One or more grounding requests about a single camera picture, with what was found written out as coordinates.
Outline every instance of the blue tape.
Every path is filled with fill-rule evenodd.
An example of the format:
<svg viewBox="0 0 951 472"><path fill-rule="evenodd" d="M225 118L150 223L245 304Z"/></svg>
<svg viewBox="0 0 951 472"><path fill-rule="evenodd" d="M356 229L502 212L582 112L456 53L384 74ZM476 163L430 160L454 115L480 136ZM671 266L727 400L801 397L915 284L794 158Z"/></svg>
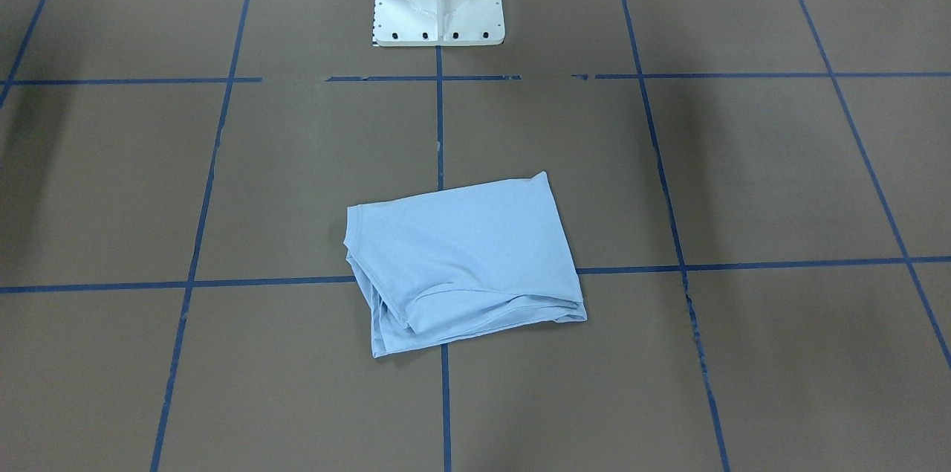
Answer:
<svg viewBox="0 0 951 472"><path fill-rule="evenodd" d="M914 262L912 261L911 256L908 255L908 249L904 244L904 239L901 238L901 232L899 231L897 222L895 222L895 216L892 214L891 207L889 207L889 201L886 200L886 194L884 194L884 191L882 190L882 184L879 183L879 177L877 177L875 168L872 166L872 161L869 159L869 153L866 151L865 143L862 141L862 136L859 134L858 126L856 126L855 120L852 117L852 112L849 110L848 103L845 101L845 94L842 93L842 87L839 86L839 79L837 78L835 71L832 70L832 63L829 61L828 55L825 52L825 48L822 46L822 40L819 39L819 31L816 29L815 22L812 21L812 15L809 14L809 9L805 5L805 0L799 0L799 7L802 8L802 15L805 15L805 21L809 25L809 31L812 32L812 37L815 39L816 46L819 48L819 55L822 56L822 61L825 63L826 70L828 70L829 78L832 79L832 85L835 87L836 96L839 97L839 104L842 104L842 110L843 113L845 113L848 127L850 130L852 130L852 137L855 139L856 146L859 147L859 153L862 155L862 161L866 165L866 170L869 171L869 177L872 180L872 185L875 187L875 193L879 196L879 202L882 204L882 209L886 214L886 218L889 219L889 226L892 230L892 234L895 236L895 242L898 243L901 256L903 257L908 268L908 274L911 276L911 280L918 292L918 299L921 299L921 305L924 307L924 312L931 323L931 329L934 331L935 337L938 339L938 345L941 347L941 353L944 353L945 363L947 363L948 368L951 368L951 350L948 349L947 341L945 341L944 334L941 333L941 327L938 325L938 320L931 309L931 302L928 302L928 296L925 295L924 287L921 286L921 281L918 279L918 272L915 271Z"/></svg>
<svg viewBox="0 0 951 472"><path fill-rule="evenodd" d="M442 46L435 48L435 139L437 139L437 191L445 188L445 154L443 151L442 111ZM452 411L449 410L449 344L439 347L442 365L442 469L452 472Z"/></svg>
<svg viewBox="0 0 951 472"><path fill-rule="evenodd" d="M330 285L336 282L356 282L353 275L330 277L282 277L275 279L206 279L195 280L196 288L221 288L227 286L280 286L280 285Z"/></svg>
<svg viewBox="0 0 951 472"><path fill-rule="evenodd" d="M204 197L201 200L201 214L198 220L198 228L195 232L195 247L191 256L191 263L188 266L188 282L194 282L195 274L198 270L198 261L201 254L201 239L204 237L204 225L208 216L208 204L211 202L211 189L215 180L215 163L218 157L218 148L221 147L221 133L224 130L224 122L227 119L228 105L231 102L231 90L234 86L234 76L238 70L238 56L241 55L241 39L244 37L244 23L247 21L247 11L251 0L244 0L241 5L241 18L238 19L238 33L235 35L234 50L231 54L231 66L228 70L228 83L224 87L224 100L221 102L221 115L218 116L218 129L215 133L215 144L211 150L211 163L208 165L208 177L204 185ZM166 383L166 394L162 403L162 415L159 418L159 427L155 435L155 447L152 451L152 466L150 472L158 472L159 461L162 458L162 445L166 438L166 426L169 424L169 409L171 408L172 394L175 391L175 377L178 373L178 363L181 357L181 344L184 340L184 330L186 330L188 319L188 307L191 305L191 294L193 286L188 286L184 292L184 298L181 300L181 315L179 316L179 326L175 334L175 347L172 350L172 361L169 366L169 380Z"/></svg>
<svg viewBox="0 0 951 472"><path fill-rule="evenodd" d="M520 80L519 74L459 75L459 76L332 76L326 82L506 82Z"/></svg>
<svg viewBox="0 0 951 472"><path fill-rule="evenodd" d="M628 25L628 36L631 40L631 52L634 56L634 68L638 75L638 85L641 90L641 99L644 102L644 113L646 120L648 120L648 129L651 133L651 145L655 148L655 156L657 159L657 175L660 178L661 188L663 190L663 198L666 201L666 211L668 211L668 217L670 222L670 234L673 237L673 246L675 246L677 252L677 265L680 270L681 280L684 286L684 296L687 300L687 311L690 315L690 325L693 328L693 339L697 347L697 357L700 360L700 370L703 374L704 388L707 391L707 404L710 406L710 418L713 419L713 431L716 435L717 448L720 450L720 462L723 465L724 472L730 472L730 458L727 457L727 445L724 441L723 427L720 424L720 412L717 408L716 397L713 395L713 384L710 383L710 371L707 369L707 354L704 351L703 343L700 340L700 326L697 322L696 312L693 309L693 300L690 298L689 293L689 280L687 279L687 267L684 262L684 252L680 244L680 235L677 231L677 219L675 212L673 212L673 202L670 200L670 190L668 184L666 183L666 174L663 171L663 156L660 150L660 144L657 140L657 131L655 128L655 122L653 122L653 113L651 110L651 100L648 97L648 87L646 87L646 82L644 79L644 70L641 66L640 53L637 49L637 39L634 35L634 25L631 18L631 11L628 7L628 0L621 0L622 7L624 7L624 19Z"/></svg>
<svg viewBox="0 0 951 472"><path fill-rule="evenodd" d="M442 470L452 472L452 424L449 407L449 344L439 346L442 359Z"/></svg>
<svg viewBox="0 0 951 472"><path fill-rule="evenodd" d="M45 294L55 292L102 292L108 290L162 290L168 288L186 288L186 280L164 280L163 282L109 282L102 285L38 285L38 286L0 286L0 294Z"/></svg>
<svg viewBox="0 0 951 472"><path fill-rule="evenodd" d="M914 263L941 263L951 262L951 256L913 256L911 262Z"/></svg>
<svg viewBox="0 0 951 472"><path fill-rule="evenodd" d="M20 42L20 49L17 50L16 58L13 60L13 66L11 66L10 73L7 75L7 82L4 82L3 89L0 90L0 107L3 107L3 104L7 102L10 86L13 85L13 79L16 78L16 72L20 69L20 63L23 62L23 56L27 53L27 46L30 44L30 39L33 38L33 31L36 29L36 24L46 4L47 0L40 0L36 5L33 18L30 19L30 25L27 26L27 33L23 35L23 41Z"/></svg>
<svg viewBox="0 0 951 472"><path fill-rule="evenodd" d="M669 273L680 271L679 265L633 265L627 268L578 268L578 275L618 275L631 273Z"/></svg>
<svg viewBox="0 0 951 472"><path fill-rule="evenodd" d="M837 72L839 78L944 78L951 72Z"/></svg>
<svg viewBox="0 0 951 472"><path fill-rule="evenodd" d="M852 265L903 265L904 259L828 259L828 261L780 261L700 263L687 265L689 271L726 271L731 269L845 268Z"/></svg>
<svg viewBox="0 0 951 472"><path fill-rule="evenodd" d="M14 80L11 85L174 85L174 83L261 83L264 78L101 78L91 80Z"/></svg>
<svg viewBox="0 0 951 472"><path fill-rule="evenodd" d="M913 256L914 263L951 263L951 256ZM788 268L847 268L854 265L903 265L903 258L886 259L812 259L812 261L778 262L724 262L685 265L687 271L726 271L739 269L788 269ZM617 268L578 268L578 275L627 275L638 273L679 272L679 265L633 265ZM100 282L78 285L26 285L0 286L0 294L41 294L56 292L95 292L106 290L161 290L168 288L218 288L228 286L276 286L276 285L325 285L336 282L356 282L353 275L320 277L276 277L269 279L197 279L162 280L162 282Z"/></svg>
<svg viewBox="0 0 951 472"><path fill-rule="evenodd" d="M588 75L573 74L574 78ZM828 72L680 72L646 74L595 74L595 80L685 80L709 78L828 78ZM840 72L840 78L951 77L951 72Z"/></svg>
<svg viewBox="0 0 951 472"><path fill-rule="evenodd" d="M479 75L461 75L461 76L442 76L442 80L446 82L507 82L507 80L520 80L522 75L520 74L490 74L485 76Z"/></svg>
<svg viewBox="0 0 951 472"><path fill-rule="evenodd" d="M435 164L437 164L437 191L445 188L445 154L443 152L442 126L442 46L435 48Z"/></svg>

